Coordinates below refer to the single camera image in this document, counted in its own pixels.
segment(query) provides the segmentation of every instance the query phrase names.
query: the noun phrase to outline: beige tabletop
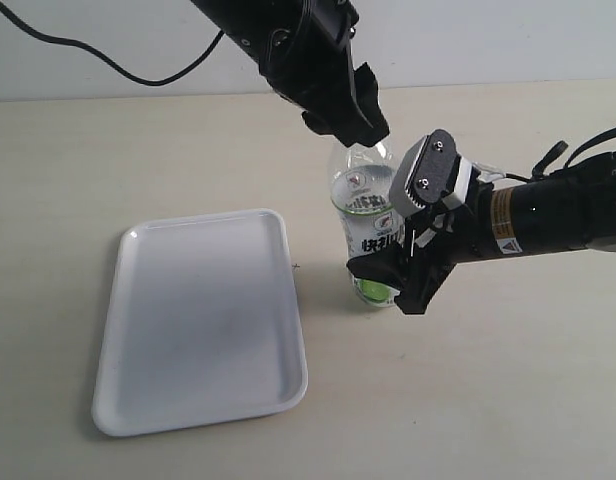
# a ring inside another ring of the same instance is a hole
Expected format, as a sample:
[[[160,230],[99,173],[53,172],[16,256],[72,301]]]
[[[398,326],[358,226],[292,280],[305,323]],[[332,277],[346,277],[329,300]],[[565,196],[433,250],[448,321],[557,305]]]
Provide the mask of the beige tabletop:
[[[616,126],[616,81],[392,90],[382,107],[399,154],[446,128],[471,160],[527,174],[556,141]],[[273,95],[0,104],[0,480],[616,478],[616,255],[460,266],[423,317],[367,310],[328,198],[331,145]],[[300,266],[305,399],[98,433],[121,233],[250,207],[283,215]]]

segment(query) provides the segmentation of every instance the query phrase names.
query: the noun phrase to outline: yellow sticker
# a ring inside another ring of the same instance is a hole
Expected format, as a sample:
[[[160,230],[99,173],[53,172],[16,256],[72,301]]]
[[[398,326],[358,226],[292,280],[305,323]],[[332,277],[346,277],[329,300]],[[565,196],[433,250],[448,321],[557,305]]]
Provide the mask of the yellow sticker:
[[[492,233],[495,236],[499,250],[504,255],[514,255],[523,252],[515,236],[515,230],[512,227],[512,216],[510,214],[512,191],[512,188],[494,191],[490,204]]]

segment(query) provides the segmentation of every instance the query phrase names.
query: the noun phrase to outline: white wall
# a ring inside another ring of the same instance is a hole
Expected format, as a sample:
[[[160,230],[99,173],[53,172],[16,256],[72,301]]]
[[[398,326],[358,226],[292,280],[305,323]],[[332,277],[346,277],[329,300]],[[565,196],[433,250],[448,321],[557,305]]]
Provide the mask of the white wall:
[[[189,0],[4,1],[39,30],[90,42],[151,78],[187,65],[217,31]],[[368,61],[383,87],[616,77],[616,0],[353,3],[355,60]],[[190,77],[151,89],[81,51],[33,40],[0,15],[0,100],[265,90],[227,39]]]

